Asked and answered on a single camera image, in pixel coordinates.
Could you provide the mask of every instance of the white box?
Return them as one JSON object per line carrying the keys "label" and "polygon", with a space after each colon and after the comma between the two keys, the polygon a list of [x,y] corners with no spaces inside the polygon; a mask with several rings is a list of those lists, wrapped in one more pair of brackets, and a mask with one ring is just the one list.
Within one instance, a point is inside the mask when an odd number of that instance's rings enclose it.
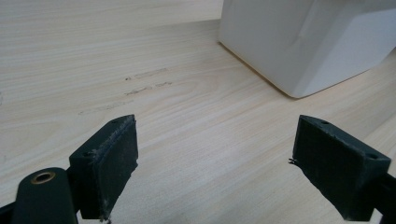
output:
{"label": "white box", "polygon": [[224,0],[219,41],[286,94],[304,97],[396,47],[396,0]]}

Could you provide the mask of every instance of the tabletop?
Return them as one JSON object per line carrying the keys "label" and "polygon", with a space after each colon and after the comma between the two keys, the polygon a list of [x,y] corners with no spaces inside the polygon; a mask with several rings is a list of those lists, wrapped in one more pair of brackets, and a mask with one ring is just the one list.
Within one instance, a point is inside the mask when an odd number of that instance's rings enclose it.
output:
{"label": "tabletop", "polygon": [[288,164],[298,118],[326,119],[396,159],[396,50],[293,99],[220,44],[221,8],[0,1],[0,206],[25,176],[67,168],[104,124],[135,114],[139,166],[113,223],[346,223]]}

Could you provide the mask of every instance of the black object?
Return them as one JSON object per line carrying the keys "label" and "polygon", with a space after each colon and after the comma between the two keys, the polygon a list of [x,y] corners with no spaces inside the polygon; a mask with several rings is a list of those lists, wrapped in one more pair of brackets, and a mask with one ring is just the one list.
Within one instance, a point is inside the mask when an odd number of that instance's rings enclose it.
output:
{"label": "black object", "polygon": [[300,116],[291,164],[302,169],[345,220],[396,223],[391,159],[322,119]]}
{"label": "black object", "polygon": [[48,168],[26,176],[0,223],[78,223],[108,219],[138,158],[134,115],[113,119],[69,158],[67,171]]}

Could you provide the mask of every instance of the white plastic container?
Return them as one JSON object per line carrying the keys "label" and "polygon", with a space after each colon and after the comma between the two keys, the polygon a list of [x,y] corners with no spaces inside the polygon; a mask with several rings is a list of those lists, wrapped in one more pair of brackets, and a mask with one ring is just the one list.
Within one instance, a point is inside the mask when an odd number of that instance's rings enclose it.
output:
{"label": "white plastic container", "polygon": [[286,94],[304,97],[396,47],[396,0],[224,0],[219,41]]}

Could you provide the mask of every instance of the wooden table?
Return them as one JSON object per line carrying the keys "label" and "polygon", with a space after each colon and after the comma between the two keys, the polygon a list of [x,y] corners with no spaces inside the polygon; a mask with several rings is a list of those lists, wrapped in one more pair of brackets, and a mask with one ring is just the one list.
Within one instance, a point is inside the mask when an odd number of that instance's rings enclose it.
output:
{"label": "wooden table", "polygon": [[221,7],[1,1],[0,205],[26,175],[67,168],[105,123],[135,114],[139,166],[113,223],[344,223],[288,164],[298,117],[326,119],[395,160],[396,51],[295,100],[219,43]]}

